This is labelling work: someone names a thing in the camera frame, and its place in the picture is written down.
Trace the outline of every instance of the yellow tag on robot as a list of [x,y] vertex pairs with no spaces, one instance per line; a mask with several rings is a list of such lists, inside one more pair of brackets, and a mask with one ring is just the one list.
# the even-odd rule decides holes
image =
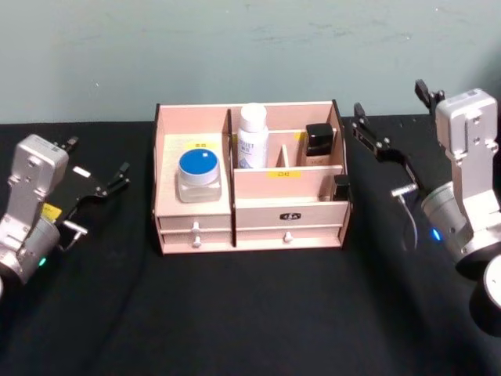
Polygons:
[[50,222],[55,222],[63,211],[50,204],[44,204],[41,214],[46,217]]

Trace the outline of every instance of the wooden organizer box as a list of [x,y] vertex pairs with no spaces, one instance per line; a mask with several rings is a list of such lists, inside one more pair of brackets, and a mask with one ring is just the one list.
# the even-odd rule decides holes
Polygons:
[[[164,254],[343,244],[351,203],[330,199],[334,176],[345,173],[346,163],[336,101],[263,104],[269,159],[260,169],[237,168],[242,105],[157,106],[153,218]],[[298,166],[305,126],[326,122],[335,131],[329,165]],[[218,201],[186,204],[178,199],[178,161],[197,147],[218,156],[222,195]]]

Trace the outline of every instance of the white bottle cap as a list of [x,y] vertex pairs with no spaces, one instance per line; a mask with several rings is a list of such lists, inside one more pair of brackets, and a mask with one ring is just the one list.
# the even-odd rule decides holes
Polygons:
[[259,103],[248,103],[240,111],[240,127],[249,133],[257,133],[266,126],[266,107]]

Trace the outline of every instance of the black table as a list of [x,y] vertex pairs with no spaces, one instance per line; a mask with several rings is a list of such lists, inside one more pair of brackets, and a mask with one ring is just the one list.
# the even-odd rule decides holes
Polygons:
[[[428,116],[370,120],[448,173]],[[30,132],[79,136],[73,161],[101,179],[129,161],[132,184],[83,211],[92,235],[0,303],[2,376],[501,373],[501,340],[471,321],[472,284],[419,208],[419,247],[402,247],[411,232],[388,190],[407,183],[403,170],[350,137],[355,211],[344,250],[161,256],[151,123],[3,125],[1,213],[13,148]]]

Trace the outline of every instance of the yellow sticker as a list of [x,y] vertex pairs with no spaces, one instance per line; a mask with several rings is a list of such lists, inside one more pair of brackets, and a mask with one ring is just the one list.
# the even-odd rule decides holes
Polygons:
[[269,178],[300,178],[301,171],[270,171]]
[[296,132],[294,133],[294,138],[298,140],[303,139],[305,137],[305,134],[306,134],[305,132]]
[[44,204],[41,214],[46,217],[49,221],[55,222],[63,211],[55,206]]
[[218,143],[187,143],[186,144],[186,149],[191,150],[191,149],[217,149],[218,148]]

